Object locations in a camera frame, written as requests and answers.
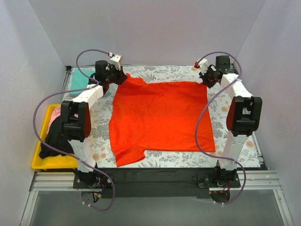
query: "floral tablecloth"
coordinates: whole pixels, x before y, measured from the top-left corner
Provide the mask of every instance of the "floral tablecloth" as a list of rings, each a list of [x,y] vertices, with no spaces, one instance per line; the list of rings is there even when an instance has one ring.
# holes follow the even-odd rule
[[[125,73],[130,73],[132,77],[143,78],[147,83],[165,81],[197,81],[199,71],[191,66],[124,66]],[[71,86],[72,73],[68,88]],[[222,87],[216,84],[208,89],[208,99],[212,98]],[[91,107],[92,131],[90,134],[91,151],[93,157],[100,168],[116,167],[115,155],[111,150],[109,137],[109,121],[111,119],[113,107],[112,101],[117,90],[117,85],[111,84],[109,96],[102,97]],[[66,94],[64,99],[70,100],[74,96]],[[231,100],[226,92],[218,96],[209,106],[211,122],[214,133],[217,156],[222,155],[222,151],[227,140],[226,117]],[[257,147],[253,137],[249,137],[240,154],[239,162],[244,167],[259,167],[257,158]],[[122,166],[124,168],[136,167],[214,167],[216,159],[210,158],[201,152],[172,152],[172,151],[145,151],[145,159]]]

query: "yellow plastic container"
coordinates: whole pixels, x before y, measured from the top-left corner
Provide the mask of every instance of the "yellow plastic container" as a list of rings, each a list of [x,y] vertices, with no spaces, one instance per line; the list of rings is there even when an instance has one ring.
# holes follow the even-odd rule
[[[50,105],[47,109],[46,116],[44,119],[44,123],[42,126],[42,130],[40,133],[40,137],[45,140],[48,130],[48,125],[50,122],[51,114],[56,107],[60,105]],[[39,157],[39,153],[41,151],[41,142],[38,141],[36,151],[34,153],[34,157],[32,160],[32,168],[34,170],[47,170],[47,169],[76,169],[77,168],[77,160],[72,158],[71,156],[49,156],[45,159]]]

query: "white wall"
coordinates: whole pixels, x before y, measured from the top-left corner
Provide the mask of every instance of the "white wall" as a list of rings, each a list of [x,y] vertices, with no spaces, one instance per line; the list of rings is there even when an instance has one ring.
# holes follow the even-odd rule
[[[245,86],[263,99],[259,144],[278,172],[295,225],[301,225],[300,22],[300,1],[267,0],[238,55]]]
[[[65,65],[87,48],[125,64],[192,65],[204,54],[237,55],[265,0],[30,0]],[[81,65],[106,56],[89,53]]]
[[[61,89],[65,69],[27,0],[0,0],[0,28],[0,225],[18,226],[33,176],[33,111]]]

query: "teal cloth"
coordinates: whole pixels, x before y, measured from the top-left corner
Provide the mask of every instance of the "teal cloth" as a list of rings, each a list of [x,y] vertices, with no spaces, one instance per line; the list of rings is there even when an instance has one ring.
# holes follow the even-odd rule
[[[82,70],[82,71],[83,71],[83,73],[85,73],[88,76],[91,76],[95,72],[95,71],[88,71],[88,70]],[[89,82],[89,79],[86,76],[84,76],[76,68],[76,69],[74,69],[74,72],[73,72],[70,90],[86,88],[88,85],[88,82]],[[81,92],[82,91],[71,92],[70,95],[77,96],[77,95],[81,94]],[[104,96],[106,97],[106,96],[108,96],[108,94],[109,94],[109,91],[107,91]]]

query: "red cloth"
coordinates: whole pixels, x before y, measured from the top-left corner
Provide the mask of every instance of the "red cloth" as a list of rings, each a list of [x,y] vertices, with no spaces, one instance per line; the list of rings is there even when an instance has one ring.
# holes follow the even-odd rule
[[[190,81],[147,84],[141,78],[118,86],[110,120],[110,141],[117,166],[145,158],[144,150],[199,151],[198,117],[207,104],[207,87]],[[215,152],[209,111],[198,130],[206,152]]]

